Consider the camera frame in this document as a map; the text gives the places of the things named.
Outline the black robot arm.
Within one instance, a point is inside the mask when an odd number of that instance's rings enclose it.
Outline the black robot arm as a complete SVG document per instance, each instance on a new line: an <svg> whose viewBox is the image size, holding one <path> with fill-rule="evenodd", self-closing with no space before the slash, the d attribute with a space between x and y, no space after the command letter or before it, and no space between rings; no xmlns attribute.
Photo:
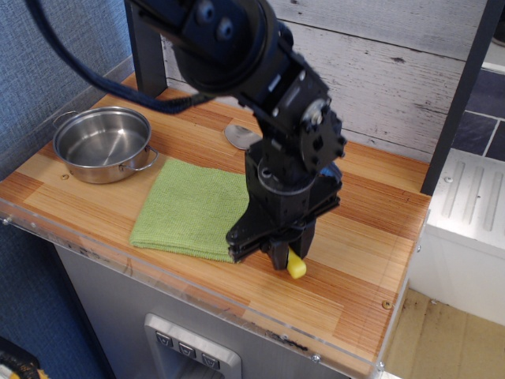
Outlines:
<svg viewBox="0 0 505 379"><path fill-rule="evenodd" d="M266 253L276 269L304 258L316 220L339 204L335 161L346 138L328 88L293 49L265 1L137 1L139 18L172 42L184 80L232 96L262 133L245 154L249 205L226 240L235 261Z"/></svg>

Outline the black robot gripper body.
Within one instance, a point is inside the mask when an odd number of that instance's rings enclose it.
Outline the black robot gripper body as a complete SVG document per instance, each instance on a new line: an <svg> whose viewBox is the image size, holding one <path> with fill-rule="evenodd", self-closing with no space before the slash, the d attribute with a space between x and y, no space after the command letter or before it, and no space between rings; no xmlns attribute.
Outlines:
<svg viewBox="0 0 505 379"><path fill-rule="evenodd" d="M269 240L285 241L290 247L295 239L294 227L316 221L339 206L342 172L335 164L297 185L285 185L264 164L260 142L246 150L245 180L248 207L226 235L234 262L261 251L261 245Z"/></svg>

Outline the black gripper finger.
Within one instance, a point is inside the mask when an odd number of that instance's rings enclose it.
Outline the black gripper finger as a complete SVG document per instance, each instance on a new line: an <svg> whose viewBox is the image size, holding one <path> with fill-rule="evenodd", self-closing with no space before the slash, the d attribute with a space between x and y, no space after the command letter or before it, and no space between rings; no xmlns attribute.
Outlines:
<svg viewBox="0 0 505 379"><path fill-rule="evenodd" d="M295 239L290 243L291 249L300 258L305 258L315 235L316 221L310 220L294 227Z"/></svg>
<svg viewBox="0 0 505 379"><path fill-rule="evenodd" d="M261 251L266 253L275 270L286 269L289 260L289 243L269 240L261 245Z"/></svg>

